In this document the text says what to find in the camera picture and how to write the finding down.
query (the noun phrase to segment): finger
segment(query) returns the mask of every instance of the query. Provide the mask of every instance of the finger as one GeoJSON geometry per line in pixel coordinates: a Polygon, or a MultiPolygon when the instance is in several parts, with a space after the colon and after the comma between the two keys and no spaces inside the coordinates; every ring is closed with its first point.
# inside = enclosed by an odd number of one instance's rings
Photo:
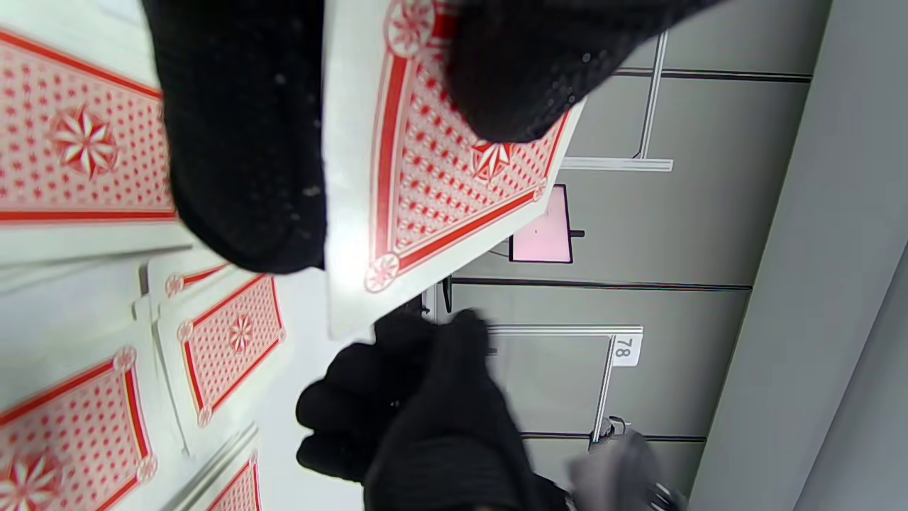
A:
{"type": "Polygon", "coordinates": [[[303,439],[296,462],[325,476],[361,483],[369,468],[367,452],[345,436],[316,433],[303,439]]]}
{"type": "Polygon", "coordinates": [[[437,328],[422,315],[395,311],[375,322],[375,343],[394,357],[419,359],[429,352],[437,328]]]}
{"type": "Polygon", "coordinates": [[[301,426],[324,433],[361,436],[369,427],[368,405],[325,380],[307,386],[296,402],[296,420],[301,426]]]}
{"type": "Polygon", "coordinates": [[[429,376],[436,372],[487,371],[489,326],[476,311],[460,311],[447,325],[439,328],[432,347],[429,376]]]}
{"type": "Polygon", "coordinates": [[[375,401],[382,382],[389,376],[384,358],[376,346],[352,344],[334,357],[324,379],[353,396],[375,401]]]}

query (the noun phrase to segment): pink sign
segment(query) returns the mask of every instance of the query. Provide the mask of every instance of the pink sign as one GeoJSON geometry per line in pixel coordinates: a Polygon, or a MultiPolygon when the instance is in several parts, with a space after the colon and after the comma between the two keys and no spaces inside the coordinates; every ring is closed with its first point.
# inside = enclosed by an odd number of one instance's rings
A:
{"type": "Polygon", "coordinates": [[[510,238],[510,260],[517,263],[574,262],[568,219],[568,191],[555,185],[546,212],[510,238]]]}

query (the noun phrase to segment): number label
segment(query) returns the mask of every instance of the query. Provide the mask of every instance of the number label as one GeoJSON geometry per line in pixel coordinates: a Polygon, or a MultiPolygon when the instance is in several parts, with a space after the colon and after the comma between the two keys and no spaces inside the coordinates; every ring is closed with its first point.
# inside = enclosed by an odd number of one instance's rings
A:
{"type": "Polygon", "coordinates": [[[612,367],[635,367],[640,362],[643,334],[618,334],[612,345],[612,367]]]}

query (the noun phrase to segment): black stripe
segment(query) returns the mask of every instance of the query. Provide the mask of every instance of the black stripe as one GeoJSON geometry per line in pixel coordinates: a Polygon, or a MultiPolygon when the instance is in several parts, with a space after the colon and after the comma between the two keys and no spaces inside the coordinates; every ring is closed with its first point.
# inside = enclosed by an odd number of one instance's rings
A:
{"type": "MultiPolygon", "coordinates": [[[[524,440],[589,440],[589,433],[543,433],[543,432],[525,432],[520,434],[524,440]]],[[[643,435],[650,442],[660,442],[665,444],[686,443],[686,444],[703,444],[706,441],[705,436],[687,436],[687,435],[643,435]]]]}
{"type": "MultiPolygon", "coordinates": [[[[653,70],[643,67],[622,67],[617,69],[613,75],[649,78],[653,75],[653,70]]],[[[663,69],[662,77],[686,80],[726,80],[733,82],[772,82],[784,84],[809,84],[813,80],[811,75],[791,73],[750,73],[746,71],[708,71],[705,69],[663,69]]]]}
{"type": "Polygon", "coordinates": [[[650,442],[664,443],[688,443],[703,444],[706,441],[705,436],[684,436],[684,435],[644,435],[650,442]]]}
{"type": "Polygon", "coordinates": [[[575,280],[547,280],[530,278],[494,278],[478,276],[453,276],[452,284],[463,286],[533,286],[533,287],[576,287],[580,289],[613,289],[620,291],[695,291],[727,293],[750,291],[753,286],[723,286],[711,284],[674,284],[667,282],[640,282],[632,284],[609,284],[575,280]]]}
{"type": "Polygon", "coordinates": [[[589,433],[521,433],[524,440],[589,440],[589,433]]]}

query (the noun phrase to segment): hand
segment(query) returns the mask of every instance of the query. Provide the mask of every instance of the hand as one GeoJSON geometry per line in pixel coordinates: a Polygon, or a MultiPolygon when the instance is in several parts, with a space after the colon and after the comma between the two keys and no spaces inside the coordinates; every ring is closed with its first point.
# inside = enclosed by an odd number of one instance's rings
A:
{"type": "MultiPolygon", "coordinates": [[[[315,433],[302,442],[299,463],[361,482],[368,511],[382,505],[388,488],[408,485],[408,478],[400,476],[401,463],[406,464],[401,460],[427,453],[427,446],[460,442],[479,446],[498,464],[498,481],[506,481],[510,489],[505,493],[516,499],[506,507],[543,509],[520,433],[489,376],[486,323],[473,311],[440,326],[392,314],[376,324],[376,339],[374,346],[346,348],[325,378],[303,391],[297,418],[315,433]]],[[[469,468],[455,459],[458,452],[420,462],[459,474],[458,467],[469,468]]],[[[463,496],[441,492],[439,498],[451,495],[463,496]]],[[[432,495],[419,497],[426,502],[432,495]]],[[[478,498],[460,504],[499,503],[478,498]]]]}
{"type": "Polygon", "coordinates": [[[340,351],[297,401],[297,421],[315,432],[303,440],[297,462],[362,483],[390,423],[422,381],[436,330],[418,314],[395,312],[375,324],[374,345],[340,351]]]}

